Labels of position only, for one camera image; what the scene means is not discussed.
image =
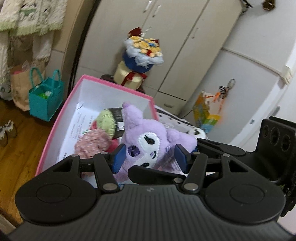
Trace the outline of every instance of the teal gift bag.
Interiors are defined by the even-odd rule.
[[[32,78],[34,70],[41,80],[37,86],[34,85]],[[64,83],[61,81],[59,70],[54,71],[52,78],[44,80],[39,69],[33,67],[30,71],[30,80],[32,83],[32,89],[29,90],[30,115],[49,121],[63,101]]]

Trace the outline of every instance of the white tulle wrapping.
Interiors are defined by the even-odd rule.
[[[127,39],[124,41],[124,45],[126,47],[126,54],[130,58],[135,57],[135,62],[139,66],[148,67],[149,64],[155,64],[159,65],[163,63],[163,57],[149,57],[146,54],[142,54],[141,50],[138,48],[135,48],[133,46],[133,41],[131,39]]]

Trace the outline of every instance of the brown paper bag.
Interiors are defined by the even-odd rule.
[[[45,64],[44,62],[38,63],[37,66],[42,73],[42,77],[45,76]],[[10,82],[13,102],[21,110],[29,110],[29,90],[32,88],[30,81],[30,70],[21,72],[19,74],[13,74],[15,71],[21,71],[22,65],[17,65],[10,70]],[[40,84],[40,78],[36,71],[33,72],[33,82],[35,85]]]

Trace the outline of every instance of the red ribbon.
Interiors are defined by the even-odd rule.
[[[142,73],[138,73],[135,71],[131,71],[127,74],[127,76],[124,78],[123,82],[121,83],[122,86],[124,86],[126,84],[127,81],[131,82],[133,80],[133,77],[135,76],[135,74],[139,74],[143,80],[145,80],[147,78],[147,75],[142,74]]]

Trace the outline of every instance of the cabinet handle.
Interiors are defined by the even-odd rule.
[[[148,8],[150,7],[151,3],[152,3],[152,1],[149,1],[149,2],[147,3],[146,8],[144,9],[143,13],[146,13],[146,12],[147,12],[147,10],[148,10]]]
[[[164,103],[163,105],[164,105],[165,107],[167,107],[167,108],[173,108],[173,107],[174,107],[173,105],[166,104],[166,103]]]
[[[156,14],[158,13],[159,9],[160,9],[161,5],[158,5],[157,8],[155,9],[155,12],[153,13],[152,17],[155,17]]]
[[[193,36],[191,37],[192,39],[195,39],[195,34],[196,34],[197,30],[199,30],[199,28],[196,28],[196,29],[195,29],[194,34],[193,34]]]

